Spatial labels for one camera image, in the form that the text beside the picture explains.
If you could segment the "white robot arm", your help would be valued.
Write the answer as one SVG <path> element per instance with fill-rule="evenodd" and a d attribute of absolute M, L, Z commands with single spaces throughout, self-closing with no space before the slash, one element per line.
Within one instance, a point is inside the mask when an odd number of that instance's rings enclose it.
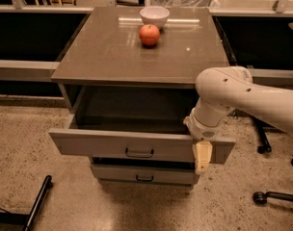
<path fill-rule="evenodd" d="M 293 136 L 293 90 L 261 86 L 242 66 L 212 67 L 196 80 L 199 101 L 183 120 L 193 140 L 195 173 L 210 164 L 212 142 L 233 110 L 241 110 Z"/>

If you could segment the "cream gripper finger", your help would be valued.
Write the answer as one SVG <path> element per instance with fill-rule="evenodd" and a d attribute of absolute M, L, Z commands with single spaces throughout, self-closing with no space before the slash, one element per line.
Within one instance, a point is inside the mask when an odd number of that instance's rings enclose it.
<path fill-rule="evenodd" d="M 211 156 L 212 144 L 210 141 L 199 141 L 193 145 L 195 158 L 195 173 L 201 175 L 208 170 Z"/>

